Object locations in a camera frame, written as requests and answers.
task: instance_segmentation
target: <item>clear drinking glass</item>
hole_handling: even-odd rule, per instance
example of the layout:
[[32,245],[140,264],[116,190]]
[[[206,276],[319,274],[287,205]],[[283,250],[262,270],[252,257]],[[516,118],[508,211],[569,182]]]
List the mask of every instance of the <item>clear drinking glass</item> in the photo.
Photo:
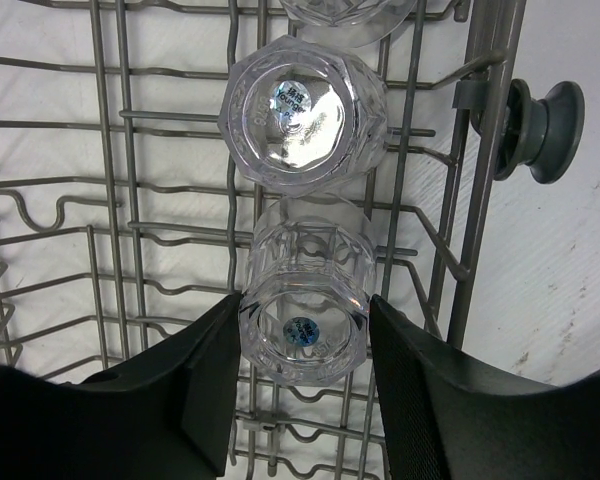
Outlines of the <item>clear drinking glass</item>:
[[303,196],[380,163],[386,112],[362,60],[285,36],[231,68],[218,127],[245,177]]
[[361,47],[389,35],[417,0],[280,0],[303,38],[336,47]]
[[329,385],[363,363],[375,249],[371,223],[345,200],[274,203],[249,253],[242,354],[283,385]]

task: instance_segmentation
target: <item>round label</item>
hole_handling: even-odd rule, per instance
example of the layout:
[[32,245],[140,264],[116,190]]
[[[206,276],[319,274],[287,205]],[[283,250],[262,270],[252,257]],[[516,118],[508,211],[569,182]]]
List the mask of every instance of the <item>round label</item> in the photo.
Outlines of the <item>round label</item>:
[[316,322],[305,317],[295,317],[285,323],[284,338],[299,347],[309,347],[318,341],[320,330]]
[[309,91],[300,82],[286,80],[276,87],[271,97],[270,107],[283,129],[290,129],[301,123],[302,114],[311,110]]

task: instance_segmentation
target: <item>upside-down glass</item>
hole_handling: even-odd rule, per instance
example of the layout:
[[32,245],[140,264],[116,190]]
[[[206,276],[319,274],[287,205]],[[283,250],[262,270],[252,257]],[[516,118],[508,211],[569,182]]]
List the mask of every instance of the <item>upside-down glass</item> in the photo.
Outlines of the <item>upside-down glass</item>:
[[386,112],[362,60],[285,36],[231,68],[218,127],[245,177],[298,197],[377,166]]
[[249,253],[243,355],[283,385],[329,385],[362,364],[375,248],[371,223],[345,200],[274,203]]
[[417,0],[280,0],[302,38],[336,47],[361,47],[389,35]]

